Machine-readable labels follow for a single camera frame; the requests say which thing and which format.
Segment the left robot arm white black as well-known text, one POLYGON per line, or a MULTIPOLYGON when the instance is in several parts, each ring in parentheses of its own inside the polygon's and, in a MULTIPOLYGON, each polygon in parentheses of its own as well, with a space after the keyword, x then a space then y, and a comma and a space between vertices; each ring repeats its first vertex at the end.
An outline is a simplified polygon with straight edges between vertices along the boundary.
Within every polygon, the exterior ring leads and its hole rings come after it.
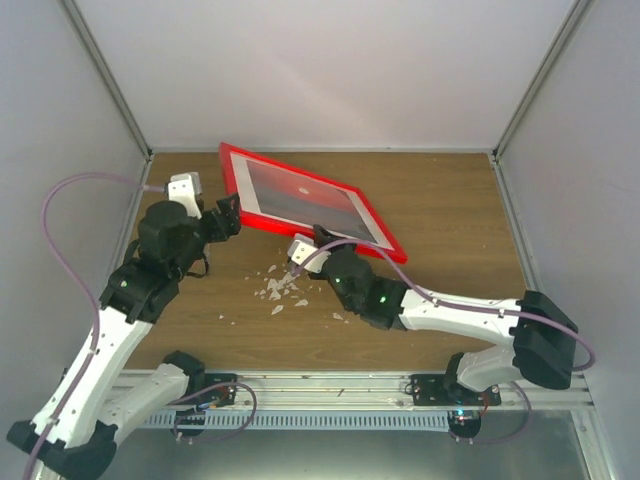
POLYGON ((155 411, 193 404, 206 391, 205 366, 193 356, 167 355, 145 380, 107 399, 123 367, 178 295, 191 267, 211 243, 239 233, 239 198, 191 216, 176 201, 146 210, 138 237, 94 304, 94 324, 48 402, 30 420, 15 422, 8 441, 64 479, 97 479, 120 444, 155 411))

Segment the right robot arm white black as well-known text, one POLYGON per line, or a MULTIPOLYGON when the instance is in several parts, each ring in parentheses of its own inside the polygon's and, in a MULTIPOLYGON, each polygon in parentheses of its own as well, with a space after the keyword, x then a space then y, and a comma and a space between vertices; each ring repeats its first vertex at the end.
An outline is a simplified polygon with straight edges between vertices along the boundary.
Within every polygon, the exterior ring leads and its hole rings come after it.
POLYGON ((454 354, 443 379, 444 396, 464 405, 497 384, 524 379, 549 390, 571 385, 577 326, 545 294, 485 300, 433 292, 376 274, 357 242, 320 225, 308 253, 294 262, 328 282, 343 308, 381 330, 438 331, 489 343, 479 352, 454 354))

